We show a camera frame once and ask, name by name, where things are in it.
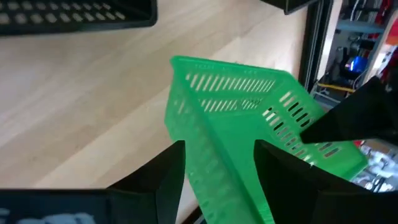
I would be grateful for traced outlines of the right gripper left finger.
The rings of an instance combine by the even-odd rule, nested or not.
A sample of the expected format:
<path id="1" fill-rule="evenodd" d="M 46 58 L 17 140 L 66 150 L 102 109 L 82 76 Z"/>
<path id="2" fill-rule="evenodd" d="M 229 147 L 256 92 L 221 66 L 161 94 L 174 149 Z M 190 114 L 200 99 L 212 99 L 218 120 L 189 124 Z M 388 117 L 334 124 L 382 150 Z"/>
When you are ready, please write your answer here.
<path id="1" fill-rule="evenodd" d="M 176 141 L 110 185 L 111 224 L 175 224 L 185 175 L 185 142 Z"/>

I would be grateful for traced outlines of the blue device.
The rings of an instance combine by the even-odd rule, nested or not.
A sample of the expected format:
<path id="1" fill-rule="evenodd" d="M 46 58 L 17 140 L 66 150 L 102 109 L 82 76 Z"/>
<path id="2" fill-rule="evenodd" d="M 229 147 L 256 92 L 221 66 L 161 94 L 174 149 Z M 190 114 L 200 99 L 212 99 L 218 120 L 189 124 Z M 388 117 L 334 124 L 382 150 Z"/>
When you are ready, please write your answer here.
<path id="1" fill-rule="evenodd" d="M 345 63 L 344 68 L 349 72 L 363 73 L 368 64 L 368 59 L 366 57 L 355 56 L 350 57 Z"/>

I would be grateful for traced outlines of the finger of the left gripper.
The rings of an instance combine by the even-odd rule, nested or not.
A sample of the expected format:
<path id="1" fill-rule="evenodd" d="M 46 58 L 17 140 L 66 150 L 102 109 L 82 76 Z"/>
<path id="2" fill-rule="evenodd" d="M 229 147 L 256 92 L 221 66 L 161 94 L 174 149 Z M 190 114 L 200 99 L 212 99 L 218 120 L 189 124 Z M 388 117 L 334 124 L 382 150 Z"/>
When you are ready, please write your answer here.
<path id="1" fill-rule="evenodd" d="M 381 139 L 398 145 L 398 78 L 372 77 L 300 133 L 304 143 Z"/>

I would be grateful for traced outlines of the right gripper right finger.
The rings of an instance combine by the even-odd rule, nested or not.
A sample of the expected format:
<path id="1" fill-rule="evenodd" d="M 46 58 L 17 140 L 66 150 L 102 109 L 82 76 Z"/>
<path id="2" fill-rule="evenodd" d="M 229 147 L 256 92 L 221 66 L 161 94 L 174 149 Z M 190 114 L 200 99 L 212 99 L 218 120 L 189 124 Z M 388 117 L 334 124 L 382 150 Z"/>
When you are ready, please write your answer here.
<path id="1" fill-rule="evenodd" d="M 368 224 L 364 190 L 264 141 L 254 162 L 275 224 Z"/>

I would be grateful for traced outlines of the yellow bar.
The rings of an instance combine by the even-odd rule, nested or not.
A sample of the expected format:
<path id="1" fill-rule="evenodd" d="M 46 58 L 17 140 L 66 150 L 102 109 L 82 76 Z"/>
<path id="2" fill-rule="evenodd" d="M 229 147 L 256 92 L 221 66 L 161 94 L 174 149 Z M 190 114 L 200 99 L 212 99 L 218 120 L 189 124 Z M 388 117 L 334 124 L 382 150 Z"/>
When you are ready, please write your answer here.
<path id="1" fill-rule="evenodd" d="M 347 87 L 342 87 L 342 86 L 337 86 L 337 85 L 330 85 L 330 84 L 324 84 L 324 83 L 317 83 L 318 86 L 323 87 L 323 88 L 331 88 L 334 90 L 339 90 L 339 91 L 345 91 L 348 93 L 354 93 L 355 90 L 352 88 L 347 88 Z"/>

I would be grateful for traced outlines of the green plastic slotted basket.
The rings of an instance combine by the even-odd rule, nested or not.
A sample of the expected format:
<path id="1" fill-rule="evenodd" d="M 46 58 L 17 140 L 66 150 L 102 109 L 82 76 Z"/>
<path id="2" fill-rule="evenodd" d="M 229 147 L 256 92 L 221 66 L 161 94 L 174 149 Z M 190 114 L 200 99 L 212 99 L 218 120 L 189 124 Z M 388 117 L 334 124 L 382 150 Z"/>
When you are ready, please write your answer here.
<path id="1" fill-rule="evenodd" d="M 185 172 L 208 224 L 275 223 L 256 172 L 258 139 L 346 180 L 367 166 L 351 141 L 302 143 L 325 112 L 290 73 L 187 56 L 170 63 L 165 125 L 185 142 Z"/>

